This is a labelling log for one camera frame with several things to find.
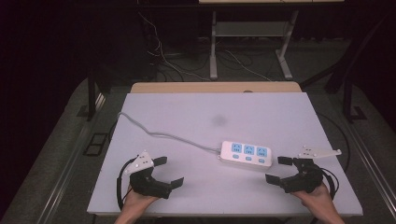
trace human hand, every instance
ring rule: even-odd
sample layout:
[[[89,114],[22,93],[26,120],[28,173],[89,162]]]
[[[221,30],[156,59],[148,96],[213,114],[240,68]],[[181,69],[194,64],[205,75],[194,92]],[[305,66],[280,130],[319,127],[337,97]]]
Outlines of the human hand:
[[[131,186],[128,188],[124,206],[115,224],[133,224],[140,218],[146,209],[159,198],[144,196],[134,192]]]
[[[301,199],[303,206],[307,207],[312,215],[322,222],[326,224],[344,223],[335,209],[326,185],[323,183],[311,193],[302,190],[291,194]]]

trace white plastic bracket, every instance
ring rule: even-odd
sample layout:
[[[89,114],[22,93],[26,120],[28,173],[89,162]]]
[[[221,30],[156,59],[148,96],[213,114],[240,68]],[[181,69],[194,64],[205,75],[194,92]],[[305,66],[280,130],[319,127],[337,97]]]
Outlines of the white plastic bracket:
[[[321,149],[321,148],[303,146],[301,152],[298,154],[298,158],[317,159],[317,158],[324,158],[330,156],[338,156],[341,154],[342,152],[340,149],[331,150],[331,149]]]
[[[150,167],[154,167],[154,161],[152,161],[150,155],[145,150],[142,153],[140,153],[136,157],[136,159],[126,167],[124,174],[130,175],[138,171],[148,169]]]

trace dark background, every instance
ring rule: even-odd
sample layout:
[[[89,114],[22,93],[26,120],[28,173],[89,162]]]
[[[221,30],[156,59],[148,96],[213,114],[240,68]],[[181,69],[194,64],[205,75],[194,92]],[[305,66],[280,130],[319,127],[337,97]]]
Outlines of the dark background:
[[[359,39],[387,12],[390,3],[393,1],[366,0],[346,1],[342,7],[321,6],[320,10],[302,7],[294,40]],[[231,12],[236,20],[263,16],[237,11],[240,18]],[[351,74],[396,130],[394,12],[382,22]],[[274,10],[265,17],[278,15]],[[210,35],[210,11],[153,11],[151,16],[168,46],[193,46],[195,37]],[[0,2],[0,38],[1,217],[70,95],[90,71],[100,91],[109,91],[114,85],[150,80],[154,70],[146,53],[151,48],[152,30],[128,9],[88,10],[75,8],[71,1],[5,0]]]

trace person's left hand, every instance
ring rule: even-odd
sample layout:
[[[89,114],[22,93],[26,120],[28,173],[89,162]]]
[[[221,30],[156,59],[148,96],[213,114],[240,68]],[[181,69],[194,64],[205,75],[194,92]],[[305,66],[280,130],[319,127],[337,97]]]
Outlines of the person's left hand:
[[[120,212],[119,217],[116,220],[116,224],[132,224],[140,218],[146,209],[159,198],[152,196],[144,196],[134,192],[131,186],[128,188],[131,190],[126,198],[124,206]]]

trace floor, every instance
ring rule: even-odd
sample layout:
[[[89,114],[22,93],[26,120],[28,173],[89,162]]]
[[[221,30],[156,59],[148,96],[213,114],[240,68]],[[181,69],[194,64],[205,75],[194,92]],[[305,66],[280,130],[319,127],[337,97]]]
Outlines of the floor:
[[[158,74],[151,81],[202,81],[208,78],[208,40],[200,40],[199,52],[193,57],[186,56],[177,49],[164,49],[168,63],[158,66]],[[347,49],[347,40],[292,41],[286,53],[293,81],[302,82],[335,63]],[[283,81],[277,63],[275,49],[279,39],[220,39],[218,48],[218,81]],[[178,73],[169,68],[175,65]],[[395,223],[396,216],[390,212],[381,185],[367,162],[363,162],[361,149],[366,149],[374,158],[381,174],[385,177],[391,192],[396,190],[394,174],[396,160],[395,132],[382,119],[358,88],[353,90],[353,105],[359,106],[367,119],[348,123],[341,114],[342,91],[327,94],[323,90],[327,78],[304,89],[318,112],[329,141],[334,148],[347,152],[338,159],[343,166],[350,164],[346,171],[355,190],[364,215],[345,217],[346,223]],[[95,133],[111,135],[111,127],[116,121],[126,93],[127,85],[114,85],[110,93],[99,94],[97,113],[87,122],[78,112],[88,102],[87,81],[82,82],[71,96],[64,114],[49,137],[47,144],[25,179],[12,205],[1,223],[113,223],[114,217],[96,217],[86,212],[96,178],[106,155],[108,141],[98,157],[87,157],[82,152]],[[312,217],[282,217],[281,223],[309,223]]]

